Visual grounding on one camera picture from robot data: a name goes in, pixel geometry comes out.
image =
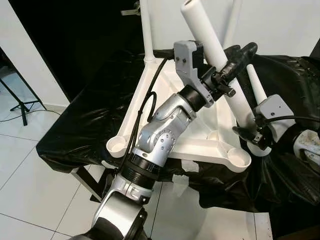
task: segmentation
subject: white wall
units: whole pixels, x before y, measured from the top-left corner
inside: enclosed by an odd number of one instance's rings
[[[149,0],[154,49],[193,40],[180,13],[185,0]],[[232,0],[202,0],[221,43]],[[319,0],[243,0],[233,44],[258,44],[265,55],[309,56],[320,37]]]
[[[8,0],[0,0],[0,47],[45,105],[69,105]]]

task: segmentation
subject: white cylinder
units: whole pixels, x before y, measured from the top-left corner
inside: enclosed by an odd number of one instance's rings
[[[143,45],[144,45],[144,54],[145,54],[144,62],[153,63],[156,61],[156,58],[154,56],[154,50],[152,45],[148,0],[140,0],[140,12],[141,12]]]
[[[181,6],[181,12],[195,40],[203,44],[207,62],[220,71],[228,59],[200,0],[187,0]],[[235,78],[229,86],[236,94],[233,97],[226,96],[225,99],[235,119],[240,127],[252,128],[255,126],[254,116],[237,79]]]
[[[238,24],[238,19],[241,12],[243,0],[233,0],[231,14],[229,17],[228,26],[225,31],[223,48],[226,49],[233,45],[234,35]]]
[[[263,100],[267,98],[264,88],[261,85],[259,77],[256,73],[256,70],[252,64],[246,66],[246,70],[248,71],[250,83],[252,86],[252,90],[254,93],[254,97],[257,104],[262,103]]]

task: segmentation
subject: black plastic sheet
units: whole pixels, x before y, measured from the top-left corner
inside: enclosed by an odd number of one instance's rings
[[[296,115],[320,116],[319,61],[256,55],[253,65],[267,95],[279,94]],[[143,57],[127,52],[118,52],[106,62],[95,80],[37,144],[39,156],[53,170],[64,173],[88,164],[99,165],[102,160],[118,166],[121,159],[110,156],[106,142],[117,134],[143,68]],[[257,104],[247,72],[243,71],[238,80],[254,108]],[[297,122],[312,130],[319,128],[312,122]],[[293,154],[277,148],[266,157],[251,157],[251,166],[241,173],[206,162],[197,162],[199,173],[185,172],[180,160],[170,158],[158,180],[171,181],[173,174],[189,176],[189,185],[199,192],[203,208],[270,212],[275,236],[320,222],[320,217],[315,217],[319,216],[320,202],[318,173]],[[290,227],[281,227],[283,221],[292,223]]]

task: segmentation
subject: black cable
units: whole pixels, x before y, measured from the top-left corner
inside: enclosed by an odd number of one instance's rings
[[[60,113],[57,113],[56,111],[42,110],[42,109],[41,109],[41,110],[34,110],[34,111],[27,112],[25,115],[27,115],[27,114],[32,114],[32,113],[34,113],[34,112],[39,112],[39,111],[52,112],[52,113],[55,113],[55,114],[58,114],[59,116],[61,116],[61,114],[60,114]],[[20,118],[20,117],[22,117],[22,115],[16,116],[16,117],[13,117],[13,118],[10,118],[10,119],[7,119],[7,120],[2,120],[2,121],[0,121],[0,122],[8,122],[8,121],[11,121],[11,120],[13,120],[13,119]]]
[[[140,118],[141,118],[141,115],[143,113],[143,109],[148,101],[148,99],[153,96],[153,100],[152,100],[152,106],[151,106],[151,109],[150,109],[150,113],[149,113],[149,116],[147,118],[147,121],[150,122],[151,121],[151,118],[152,118],[152,115],[154,114],[154,110],[155,110],[155,107],[156,107],[156,101],[157,101],[157,94],[152,91],[152,88],[154,87],[155,85],[155,82],[162,70],[162,68],[164,67],[164,65],[166,64],[168,58],[164,58],[162,60],[162,62],[160,63],[160,65],[158,66],[153,78],[152,78],[152,81],[150,83],[150,86],[145,94],[145,97],[142,101],[142,104],[140,106],[140,109],[138,111],[138,114],[136,116],[136,119],[135,119],[135,122],[134,122],[134,125],[133,125],[133,129],[132,129],[132,132],[131,132],[131,135],[130,135],[130,139],[129,139],[129,142],[128,142],[128,146],[125,150],[125,153],[124,153],[124,156],[122,158],[122,161],[120,163],[120,166],[119,166],[119,169],[121,169],[121,167],[123,166],[123,164],[125,163],[125,160],[127,158],[127,155],[129,153],[129,150],[132,146],[134,146],[136,144],[136,141],[137,141],[137,135],[138,135],[138,130],[139,130],[139,123],[140,123]]]
[[[263,123],[266,125],[266,124],[274,122],[274,121],[286,120],[286,119],[307,120],[307,121],[320,123],[320,118],[309,117],[309,116],[278,116],[278,117],[273,117],[273,118],[269,118],[269,119],[264,119]]]

